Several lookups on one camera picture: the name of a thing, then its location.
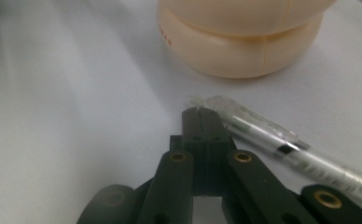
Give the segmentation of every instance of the beige container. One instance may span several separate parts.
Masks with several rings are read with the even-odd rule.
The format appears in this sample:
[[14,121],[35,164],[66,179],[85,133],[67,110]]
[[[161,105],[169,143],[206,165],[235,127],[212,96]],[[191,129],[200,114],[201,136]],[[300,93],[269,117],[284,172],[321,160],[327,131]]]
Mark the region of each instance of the beige container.
[[193,68],[217,77],[259,77],[295,61],[315,39],[322,15],[301,26],[253,37],[218,35],[179,20],[159,3],[158,21],[164,41]]
[[179,19],[222,35],[272,35],[320,16],[335,0],[161,0]]

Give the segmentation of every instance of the pen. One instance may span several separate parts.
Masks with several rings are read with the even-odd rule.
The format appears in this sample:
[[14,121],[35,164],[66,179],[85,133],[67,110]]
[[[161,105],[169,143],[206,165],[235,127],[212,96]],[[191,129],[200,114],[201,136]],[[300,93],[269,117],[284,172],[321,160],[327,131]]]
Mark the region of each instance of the pen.
[[314,154],[312,148],[300,141],[296,134],[225,96],[206,100],[192,97],[190,102],[215,110],[231,133],[237,133],[305,174],[362,201],[362,175]]

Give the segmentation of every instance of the white surface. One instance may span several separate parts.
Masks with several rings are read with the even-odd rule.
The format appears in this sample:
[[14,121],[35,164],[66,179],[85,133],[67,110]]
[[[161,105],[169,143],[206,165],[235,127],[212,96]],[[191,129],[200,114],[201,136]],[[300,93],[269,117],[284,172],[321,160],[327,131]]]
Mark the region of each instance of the white surface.
[[[0,10],[0,224],[76,223],[100,188],[138,187],[190,94],[225,94],[362,172],[362,2],[338,1],[294,64],[200,74],[162,45],[156,1],[20,0]],[[251,149],[238,142],[239,148]],[[251,149],[299,192],[313,181]],[[194,223],[225,223],[219,199]]]

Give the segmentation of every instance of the brass screw hole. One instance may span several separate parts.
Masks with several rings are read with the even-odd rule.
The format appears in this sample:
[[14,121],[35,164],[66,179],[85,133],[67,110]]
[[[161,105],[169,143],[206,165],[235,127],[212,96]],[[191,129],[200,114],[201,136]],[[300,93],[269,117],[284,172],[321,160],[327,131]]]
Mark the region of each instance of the brass screw hole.
[[121,192],[118,192],[118,191],[110,192],[105,197],[105,203],[108,206],[119,206],[124,201],[125,201],[125,195],[123,193],[121,193]]
[[330,192],[318,190],[313,194],[314,198],[323,206],[328,208],[341,208],[341,200]]
[[250,155],[245,154],[244,152],[239,152],[234,155],[234,159],[240,162],[250,162],[253,158]]
[[172,161],[176,161],[176,162],[184,161],[186,158],[187,158],[187,156],[185,154],[183,154],[183,153],[180,153],[180,152],[173,153],[170,156],[170,159]]

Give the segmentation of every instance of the brass insert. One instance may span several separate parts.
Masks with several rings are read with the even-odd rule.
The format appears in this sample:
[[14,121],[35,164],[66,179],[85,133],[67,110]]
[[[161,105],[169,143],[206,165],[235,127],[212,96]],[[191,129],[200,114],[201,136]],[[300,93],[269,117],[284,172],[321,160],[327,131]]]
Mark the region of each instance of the brass insert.
[[175,162],[184,161],[186,158],[187,158],[187,156],[181,152],[175,152],[170,156],[170,159]]
[[251,160],[253,160],[253,158],[250,155],[248,155],[244,152],[239,152],[239,153],[234,154],[233,158],[236,161],[240,161],[240,162],[250,162]]
[[328,208],[341,208],[341,200],[330,192],[325,190],[318,190],[313,194],[314,198],[320,202],[323,206]]

